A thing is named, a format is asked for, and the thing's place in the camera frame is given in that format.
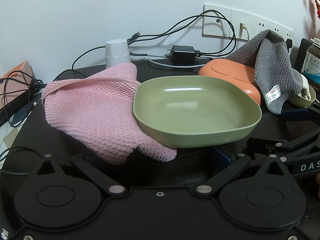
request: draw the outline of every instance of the green bowl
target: green bowl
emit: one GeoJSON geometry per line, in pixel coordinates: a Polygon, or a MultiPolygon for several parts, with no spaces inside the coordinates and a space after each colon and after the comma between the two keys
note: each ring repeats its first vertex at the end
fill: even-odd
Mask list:
{"type": "Polygon", "coordinates": [[[262,117],[259,105],[241,89],[207,76],[148,80],[137,88],[133,113],[147,135],[174,148],[238,141],[262,117]]]}
{"type": "Polygon", "coordinates": [[[302,97],[299,97],[298,95],[295,95],[293,97],[290,97],[288,99],[288,101],[292,104],[294,104],[295,106],[298,107],[308,107],[311,106],[312,103],[315,101],[316,99],[316,92],[314,91],[314,89],[309,85],[309,91],[310,91],[310,95],[311,95],[311,100],[307,100],[304,99],[302,97]]]}

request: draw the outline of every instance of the dark wooden table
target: dark wooden table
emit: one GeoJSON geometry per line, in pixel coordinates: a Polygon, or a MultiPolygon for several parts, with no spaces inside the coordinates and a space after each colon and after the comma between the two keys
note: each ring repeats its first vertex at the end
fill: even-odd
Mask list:
{"type": "MultiPolygon", "coordinates": [[[[136,61],[135,64],[138,68],[137,79],[140,82],[160,76],[196,75],[199,70],[199,68],[159,68],[157,65],[150,65],[147,61],[136,61]]],[[[78,71],[86,75],[92,75],[104,68],[104,65],[100,65],[78,69],[78,71]]],[[[83,77],[71,71],[60,76],[60,79],[68,78],[83,77]]],[[[281,138],[292,140],[318,128],[311,121],[284,122],[279,116],[271,114],[265,107],[262,107],[262,112],[261,122],[257,125],[251,136],[254,135],[266,139],[281,138]]],[[[232,153],[246,152],[246,140],[247,138],[224,145],[223,148],[232,153]]],[[[30,147],[41,154],[52,154],[61,165],[65,165],[66,167],[70,165],[69,157],[73,154],[79,152],[88,155],[94,154],[79,141],[48,125],[45,120],[44,109],[40,103],[31,112],[15,139],[13,146],[30,147]]],[[[214,175],[208,156],[204,152],[203,149],[179,149],[175,160],[169,163],[160,163],[135,151],[129,156],[124,165],[111,166],[106,164],[104,172],[127,187],[198,184],[214,175]]],[[[9,154],[3,168],[16,172],[30,171],[38,161],[38,158],[33,153],[23,151],[9,154]]],[[[23,180],[24,176],[1,174],[0,187],[13,199],[23,180]]],[[[317,239],[320,236],[318,185],[314,176],[299,179],[298,183],[307,198],[307,209],[300,223],[300,228],[312,239],[317,239]]]]}

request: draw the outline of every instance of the power cord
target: power cord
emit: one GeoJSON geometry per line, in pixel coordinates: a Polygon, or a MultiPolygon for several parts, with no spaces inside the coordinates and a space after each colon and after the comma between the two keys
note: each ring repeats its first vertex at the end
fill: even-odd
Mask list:
{"type": "MultiPolygon", "coordinates": [[[[32,148],[29,148],[29,147],[9,147],[7,149],[5,149],[1,154],[0,154],[0,162],[2,162],[3,160],[6,159],[7,155],[2,157],[6,152],[12,150],[12,149],[20,149],[20,150],[26,150],[26,151],[30,151],[30,152],[33,152],[33,153],[36,153],[38,156],[40,156],[42,158],[42,155],[40,153],[38,153],[36,150],[32,149],[32,148]]],[[[29,172],[26,172],[26,173],[19,173],[19,172],[13,172],[13,171],[6,171],[6,170],[3,170],[3,169],[0,169],[0,172],[3,172],[3,173],[6,173],[6,174],[10,174],[10,175],[29,175],[30,173],[29,172]]]]}
{"type": "Polygon", "coordinates": [[[20,126],[20,125],[23,123],[24,119],[26,119],[26,118],[28,117],[28,115],[29,115],[29,103],[30,103],[31,93],[30,93],[30,90],[29,90],[29,89],[17,90],[17,91],[13,91],[13,92],[8,92],[8,93],[7,93],[7,92],[6,92],[6,88],[7,88],[7,82],[8,82],[8,80],[12,80],[12,81],[15,81],[15,82],[18,82],[18,83],[27,85],[27,86],[34,87],[36,92],[38,92],[39,90],[41,90],[41,88],[44,88],[45,85],[43,84],[42,80],[40,80],[40,79],[39,79],[39,80],[38,80],[38,79],[35,79],[35,78],[33,78],[32,76],[30,76],[28,73],[25,73],[24,71],[21,71],[21,70],[12,71],[12,72],[10,72],[10,74],[8,75],[8,77],[6,77],[6,78],[0,78],[0,83],[3,83],[3,82],[4,82],[4,91],[3,91],[2,94],[0,94],[0,96],[3,96],[4,111],[5,111],[5,115],[6,115],[6,117],[7,117],[7,121],[8,121],[8,123],[9,123],[9,125],[10,125],[11,127],[18,127],[18,126],[20,126]],[[31,80],[32,80],[33,82],[35,82],[35,84],[32,84],[32,83],[29,84],[29,83],[23,82],[23,81],[21,81],[21,80],[17,80],[17,79],[15,79],[15,78],[10,77],[13,73],[22,73],[22,74],[30,77],[31,80]],[[22,91],[28,91],[27,113],[26,113],[26,115],[24,116],[24,118],[23,118],[18,124],[13,125],[13,124],[10,122],[10,118],[9,118],[9,116],[8,116],[8,113],[7,113],[6,95],[8,95],[8,94],[13,94],[13,93],[17,93],[17,92],[22,92],[22,91]]]}
{"type": "Polygon", "coordinates": [[[152,55],[152,54],[145,54],[145,53],[142,53],[142,54],[137,54],[137,53],[132,53],[130,52],[129,53],[130,56],[147,56],[147,57],[165,57],[165,58],[169,58],[170,56],[169,55],[166,55],[166,56],[158,56],[158,55],[152,55]]]}
{"type": "Polygon", "coordinates": [[[203,67],[205,64],[200,64],[200,65],[193,65],[193,66],[174,66],[174,65],[167,65],[167,64],[162,64],[162,63],[159,63],[159,62],[156,62],[156,61],[153,61],[151,59],[148,58],[148,61],[149,62],[152,62],[156,65],[159,65],[159,66],[164,66],[164,67],[173,67],[173,68],[194,68],[194,67],[203,67]]]}
{"type": "Polygon", "coordinates": [[[243,29],[245,29],[247,31],[248,41],[249,41],[250,40],[249,28],[244,23],[240,23],[240,28],[243,28],[243,29]]]}
{"type": "MultiPolygon", "coordinates": [[[[132,44],[132,43],[134,43],[134,42],[138,42],[138,41],[151,41],[151,40],[159,39],[159,38],[164,37],[164,36],[168,36],[168,35],[170,35],[170,34],[173,34],[173,33],[176,33],[176,32],[178,32],[178,31],[181,31],[181,30],[185,29],[186,27],[188,27],[189,25],[191,25],[192,23],[194,23],[194,22],[195,22],[197,19],[199,19],[200,17],[211,17],[211,18],[218,18],[218,19],[225,20],[225,21],[228,22],[228,24],[229,24],[229,26],[230,26],[230,28],[231,28],[231,30],[232,30],[232,32],[233,32],[233,36],[232,36],[230,42],[229,42],[229,43],[227,44],[227,46],[225,46],[222,50],[217,51],[217,52],[202,52],[201,55],[203,55],[203,56],[211,56],[211,55],[214,55],[214,54],[219,54],[219,53],[225,51],[225,50],[230,46],[230,44],[233,42],[233,40],[234,40],[234,46],[233,46],[233,48],[231,49],[231,51],[228,52],[228,53],[225,53],[225,54],[217,55],[217,57],[223,57],[223,56],[229,55],[231,52],[233,52],[234,49],[236,48],[236,34],[235,34],[235,29],[234,29],[232,23],[231,23],[222,13],[220,13],[219,11],[216,11],[216,10],[206,10],[206,11],[204,11],[203,13],[201,13],[201,14],[199,14],[199,15],[194,15],[194,16],[190,16],[190,17],[188,17],[188,18],[185,18],[185,19],[179,21],[178,23],[176,23],[176,24],[175,24],[174,26],[172,26],[169,30],[167,30],[166,32],[161,33],[161,34],[141,35],[140,32],[136,32],[131,38],[127,39],[127,43],[128,43],[128,45],[130,45],[130,44],[132,44]],[[220,16],[205,15],[205,14],[208,13],[208,12],[216,12],[216,13],[220,14],[221,17],[220,17],[220,16]],[[193,20],[190,21],[188,24],[186,24],[186,25],[184,25],[183,27],[180,27],[179,29],[174,30],[174,31],[171,32],[171,30],[173,30],[176,26],[178,26],[179,24],[183,23],[184,21],[190,20],[190,19],[192,19],[192,18],[193,18],[193,20]],[[153,37],[153,38],[149,38],[149,39],[138,39],[138,38],[143,38],[143,37],[153,37]]],[[[93,50],[95,50],[95,49],[102,49],[102,48],[105,48],[105,46],[95,47],[95,48],[89,49],[89,50],[87,50],[85,53],[81,54],[81,55],[73,62],[72,67],[71,67],[71,70],[74,70],[74,65],[75,65],[75,63],[76,63],[82,56],[86,55],[87,53],[89,53],[89,52],[91,52],[91,51],[93,51],[93,50]]],[[[166,56],[158,56],[158,55],[149,55],[149,54],[146,54],[146,53],[143,53],[143,54],[130,53],[130,55],[131,55],[131,56],[148,56],[148,57],[166,57],[166,56]]]]}
{"type": "Polygon", "coordinates": [[[153,38],[149,38],[149,39],[136,39],[136,40],[133,40],[133,41],[129,41],[129,42],[128,42],[128,45],[130,45],[130,44],[132,44],[132,43],[134,43],[134,42],[138,42],[138,41],[151,41],[151,40],[155,40],[155,39],[158,39],[158,38],[161,38],[161,37],[164,37],[164,36],[167,36],[167,35],[176,33],[176,32],[178,32],[178,31],[181,31],[181,30],[183,30],[184,28],[188,27],[189,25],[191,25],[192,23],[194,23],[197,19],[199,19],[200,17],[211,17],[211,18],[223,19],[223,20],[225,20],[225,21],[228,22],[228,24],[229,24],[229,26],[231,27],[231,30],[232,30],[232,32],[233,32],[232,39],[230,40],[230,42],[228,43],[228,45],[227,45],[225,48],[223,48],[222,50],[217,51],[217,52],[202,52],[202,55],[209,55],[209,56],[210,56],[210,55],[212,55],[212,54],[221,53],[221,52],[223,52],[224,50],[226,50],[226,49],[229,47],[229,45],[232,43],[232,41],[234,40],[235,43],[234,43],[234,46],[233,46],[232,50],[231,50],[230,52],[226,53],[226,54],[222,54],[222,55],[218,55],[218,56],[219,56],[219,57],[226,56],[226,55],[229,55],[231,52],[233,52],[234,49],[236,48],[236,34],[235,34],[235,29],[234,29],[232,23],[231,23],[222,13],[220,13],[219,11],[216,11],[216,10],[206,10],[206,11],[204,11],[203,13],[201,13],[201,14],[199,14],[199,15],[194,15],[194,16],[190,16],[190,17],[188,17],[188,18],[185,18],[185,19],[181,20],[180,22],[176,23],[176,24],[175,24],[174,26],[172,26],[169,30],[167,30],[166,32],[161,33],[161,34],[140,35],[140,36],[138,36],[138,38],[142,38],[142,37],[153,37],[153,38]],[[220,14],[222,17],[220,17],[220,16],[212,16],[212,15],[205,15],[205,14],[208,13],[208,12],[216,12],[216,13],[220,14]],[[180,23],[182,23],[182,22],[184,22],[184,21],[187,21],[187,20],[189,20],[189,19],[192,19],[192,18],[194,18],[194,19],[193,19],[191,22],[189,22],[188,24],[186,24],[185,26],[183,26],[183,27],[181,27],[181,28],[179,28],[179,29],[177,29],[177,30],[174,30],[174,31],[170,32],[172,29],[174,29],[174,28],[175,28],[177,25],[179,25],[180,23]]]}
{"type": "Polygon", "coordinates": [[[58,76],[56,76],[56,77],[54,78],[54,80],[52,80],[52,82],[53,82],[53,81],[56,81],[59,76],[61,76],[63,73],[65,73],[65,72],[67,72],[67,71],[72,71],[72,72],[78,73],[78,74],[84,76],[85,78],[88,77],[87,75],[82,74],[81,72],[79,72],[79,71],[77,71],[77,70],[75,70],[75,69],[66,69],[66,70],[62,71],[58,76]]]}

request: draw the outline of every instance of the gray towel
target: gray towel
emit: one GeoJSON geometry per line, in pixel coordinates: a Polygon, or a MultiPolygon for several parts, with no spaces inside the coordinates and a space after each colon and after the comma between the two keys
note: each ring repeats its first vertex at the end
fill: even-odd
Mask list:
{"type": "Polygon", "coordinates": [[[273,114],[281,114],[284,102],[302,90],[301,75],[291,67],[285,41],[272,30],[260,32],[226,59],[254,68],[254,81],[273,114]],[[281,95],[268,103],[265,95],[276,85],[281,95]]]}

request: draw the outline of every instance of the white cable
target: white cable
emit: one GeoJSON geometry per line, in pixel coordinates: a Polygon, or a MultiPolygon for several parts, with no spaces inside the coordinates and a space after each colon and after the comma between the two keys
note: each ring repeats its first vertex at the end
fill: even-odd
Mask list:
{"type": "Polygon", "coordinates": [[[245,30],[247,31],[247,34],[248,34],[248,41],[250,40],[250,34],[249,34],[249,28],[246,27],[245,30]]]}
{"type": "Polygon", "coordinates": [[[205,64],[201,64],[201,65],[195,65],[195,66],[173,66],[173,65],[167,65],[167,64],[162,64],[162,63],[158,63],[156,61],[153,61],[151,59],[148,58],[149,62],[152,62],[154,64],[160,65],[160,66],[164,66],[164,67],[174,67],[174,68],[193,68],[193,67],[203,67],[205,64]]]}
{"type": "Polygon", "coordinates": [[[148,57],[168,57],[168,56],[157,56],[157,55],[151,55],[151,54],[147,54],[148,57]]]}
{"type": "Polygon", "coordinates": [[[201,56],[200,58],[211,58],[211,59],[216,59],[216,57],[211,57],[211,56],[201,56]]]}
{"type": "Polygon", "coordinates": [[[250,40],[249,28],[244,23],[240,23],[240,28],[243,28],[247,31],[248,41],[249,41],[250,40]]]}

